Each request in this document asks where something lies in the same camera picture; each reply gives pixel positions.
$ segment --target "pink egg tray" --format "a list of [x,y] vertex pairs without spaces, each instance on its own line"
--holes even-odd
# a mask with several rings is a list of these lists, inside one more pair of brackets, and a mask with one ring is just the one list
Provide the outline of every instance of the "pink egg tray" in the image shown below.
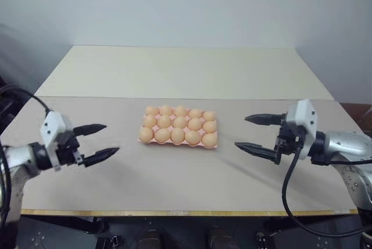
[[[175,129],[175,128],[173,127],[173,121],[174,121],[174,119],[177,117],[177,116],[174,114],[174,111],[175,111],[176,108],[171,107],[171,109],[173,110],[173,114],[172,114],[172,115],[169,115],[169,117],[170,117],[170,119],[171,119],[171,125],[170,125],[169,127],[166,128],[166,129],[169,130],[170,132],[171,132],[173,129]],[[188,124],[188,122],[189,122],[190,119],[191,119],[191,118],[188,116],[188,114],[189,114],[191,108],[186,108],[186,110],[187,110],[187,116],[185,116],[185,119],[186,119],[187,124]],[[205,111],[202,111],[202,117],[200,117],[200,121],[201,121],[201,123],[202,123],[202,128],[201,128],[200,130],[197,130],[197,132],[199,133],[199,135],[200,135],[200,137],[201,137],[201,141],[200,141],[199,143],[197,143],[197,144],[195,144],[195,145],[191,145],[191,144],[188,143],[186,140],[183,140],[181,143],[176,144],[176,143],[173,143],[173,141],[171,140],[171,138],[167,139],[167,140],[166,140],[165,142],[163,142],[163,143],[160,143],[160,142],[158,142],[154,137],[153,137],[153,138],[152,138],[148,143],[158,143],[158,144],[172,143],[173,145],[186,144],[186,145],[189,145],[189,146],[191,146],[191,147],[201,146],[201,147],[204,147],[204,148],[207,148],[207,149],[216,148],[216,147],[217,147],[217,127],[216,127],[216,131],[215,131],[215,132],[210,133],[210,134],[212,134],[212,135],[215,136],[215,138],[216,138],[216,145],[211,146],[211,147],[207,147],[207,146],[204,145],[204,143],[202,142],[202,138],[203,138],[203,136],[204,136],[205,134],[207,134],[207,132],[205,132],[204,129],[203,129],[203,125],[204,125],[204,123],[206,122],[206,120],[203,118],[203,114],[204,114],[204,112],[205,112]],[[157,115],[154,115],[154,117],[156,118],[156,125],[154,125],[154,126],[151,127],[151,129],[153,130],[154,133],[156,133],[156,131],[158,131],[158,130],[160,129],[160,127],[158,126],[158,120],[159,120],[159,118],[160,118],[161,116],[162,116],[162,115],[161,115],[160,113],[157,114]],[[185,133],[187,133],[188,131],[190,131],[190,129],[188,128],[188,125],[186,125],[186,127],[182,128],[182,130],[183,130]]]

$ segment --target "egg tray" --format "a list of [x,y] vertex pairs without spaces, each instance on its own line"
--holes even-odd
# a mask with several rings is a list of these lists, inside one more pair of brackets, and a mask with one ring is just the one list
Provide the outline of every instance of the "egg tray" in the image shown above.
[[[188,114],[188,112],[191,110],[191,108],[186,108],[186,110],[187,110],[187,114]],[[161,117],[161,115],[158,114],[158,115],[155,115],[154,117],[156,118],[156,121],[158,121],[158,119]],[[172,124],[173,124],[173,120],[176,118],[176,116],[175,116],[174,114],[172,114],[172,115],[170,115],[169,117],[170,117],[170,119],[171,119],[171,126],[169,126],[167,129],[168,129],[170,132],[172,132],[172,130],[174,129]],[[187,116],[185,116],[185,119],[186,119],[186,121],[188,122],[191,118],[187,115]],[[201,137],[201,139],[202,139],[203,136],[206,134],[206,132],[203,130],[203,124],[204,124],[204,122],[205,122],[205,119],[204,119],[203,117],[201,117],[200,120],[201,120],[201,122],[202,122],[202,128],[201,128],[200,130],[198,130],[197,132],[200,134],[200,137]],[[155,125],[155,126],[151,127],[151,129],[152,129],[153,132],[155,133],[155,132],[156,132],[157,130],[159,130],[160,128],[159,128],[157,125]],[[190,129],[189,129],[187,126],[184,127],[182,130],[183,130],[185,133],[187,133],[188,131],[190,131]],[[217,131],[218,131],[218,126],[217,126],[217,130],[216,130],[214,133],[212,133],[212,134],[214,134],[216,137],[217,137]],[[217,147],[217,145],[212,146],[212,147],[206,147],[206,146],[203,144],[203,142],[201,142],[201,141],[200,141],[200,143],[197,143],[197,144],[195,144],[195,145],[191,145],[191,144],[188,143],[186,140],[184,140],[183,142],[181,142],[181,143],[179,143],[179,144],[175,144],[175,143],[172,142],[171,139],[168,139],[168,140],[166,140],[165,142],[160,143],[160,142],[156,141],[155,138],[152,138],[152,140],[151,140],[149,143],[158,143],[158,144],[172,143],[173,145],[177,145],[177,146],[179,146],[179,145],[183,145],[183,144],[186,144],[186,145],[189,145],[189,146],[191,146],[191,147],[201,146],[201,147],[204,147],[204,148],[207,148],[207,149],[212,149],[212,148],[216,148],[216,147]]]

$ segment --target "table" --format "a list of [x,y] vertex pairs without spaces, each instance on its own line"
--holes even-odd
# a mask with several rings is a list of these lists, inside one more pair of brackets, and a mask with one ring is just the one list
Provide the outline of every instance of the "table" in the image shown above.
[[[280,188],[292,157],[284,156],[281,165],[277,166],[235,147],[235,141],[250,141],[269,148],[275,142],[277,127],[250,124],[244,121],[244,117],[263,112],[282,113],[295,99],[309,97],[316,99],[313,104],[319,115],[319,130],[359,131],[354,121],[332,100],[305,63],[290,49],[244,49],[241,51],[243,55],[237,55],[237,61],[241,65],[243,58],[248,58],[249,67],[243,70],[239,68],[234,74],[240,77],[246,74],[251,79],[244,80],[243,84],[241,81],[235,84],[231,74],[231,85],[216,86],[218,91],[209,88],[200,94],[196,92],[199,86],[188,90],[182,87],[167,90],[166,83],[163,83],[164,91],[160,96],[173,99],[154,97],[156,92],[153,87],[149,87],[154,81],[147,82],[148,94],[143,94],[146,87],[141,88],[139,82],[146,80],[138,74],[142,68],[130,63],[115,63],[119,61],[118,58],[130,62],[125,54],[136,52],[138,50],[128,51],[127,48],[75,47],[38,90],[37,94],[45,102],[66,114],[75,126],[87,123],[108,125],[104,131],[80,140],[81,151],[86,155],[117,145],[120,150],[109,160],[90,168],[69,166],[63,167],[58,173],[53,170],[43,172],[26,185],[23,214],[283,216],[285,212],[281,205]],[[148,56],[152,62],[156,62],[157,69],[162,66],[160,59],[166,57],[165,49],[161,50],[161,56],[156,54],[158,51],[146,52],[153,55]],[[179,49],[176,53],[182,55],[183,52],[190,54],[191,51]],[[204,57],[212,57],[214,52],[213,49],[203,49],[201,53]],[[266,52],[272,52],[271,57],[265,55]],[[252,57],[266,59],[252,62],[249,60]],[[283,83],[266,80],[264,74],[267,69],[275,67],[275,63],[268,58],[280,61],[284,57],[287,58],[286,62],[290,62],[301,72],[295,74],[292,72],[294,68],[288,68],[288,63],[282,63],[281,67],[276,68],[276,72],[278,81]],[[79,72],[79,76],[71,72],[73,69]],[[252,75],[252,70],[256,69],[261,70],[258,72],[261,78]],[[115,70],[125,79],[110,80],[111,75],[115,76]],[[226,71],[226,68],[223,72],[215,68],[212,76],[218,79]],[[174,83],[177,81],[172,79],[175,72],[173,70],[163,75]],[[159,80],[162,79],[160,75],[161,73],[157,73],[156,76]],[[302,83],[293,79],[296,87],[285,84],[285,79],[293,77],[299,77]],[[116,87],[127,79],[132,79],[134,83],[131,89]],[[263,80],[266,84],[259,84],[258,81]],[[192,78],[184,77],[183,81],[191,83]],[[72,84],[75,84],[76,91],[73,91]],[[221,98],[216,99],[219,91]],[[208,95],[213,99],[203,99]],[[258,95],[262,95],[264,99],[255,100]],[[206,150],[137,142],[137,131],[144,108],[150,104],[181,104],[215,110],[219,126],[219,147]],[[19,145],[40,141],[38,128],[43,114],[37,103],[29,101],[2,135],[3,143]],[[289,184],[288,201],[297,215],[356,213],[336,170],[311,165],[308,160],[298,163]]]

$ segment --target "floor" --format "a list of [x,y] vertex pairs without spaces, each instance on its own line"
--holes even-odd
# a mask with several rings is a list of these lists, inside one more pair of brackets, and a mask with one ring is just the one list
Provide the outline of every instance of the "floor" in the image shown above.
[[[136,241],[145,232],[149,229],[158,229],[165,237],[165,249],[205,249],[206,232],[212,226],[218,226],[226,229],[242,249],[256,249],[256,232],[269,219],[260,217],[126,217],[106,218],[105,220],[109,224],[109,230],[100,235],[94,235],[22,217],[19,222],[18,246],[19,249],[93,249],[98,236],[121,235],[124,245],[119,248],[135,249]],[[341,232],[360,227],[360,222],[358,216],[355,215],[313,224],[312,227],[325,232]],[[319,238],[300,229],[278,233],[274,239],[278,249],[347,249],[359,246],[359,236],[332,240]]]

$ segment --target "table edge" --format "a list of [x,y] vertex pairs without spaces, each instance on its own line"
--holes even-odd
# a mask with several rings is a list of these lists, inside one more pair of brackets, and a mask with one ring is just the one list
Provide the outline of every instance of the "table edge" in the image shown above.
[[[316,210],[293,211],[295,216],[320,216],[357,214],[356,209],[343,211]],[[69,210],[42,210],[22,209],[24,215],[50,215],[50,216],[287,216],[285,211],[69,211]]]

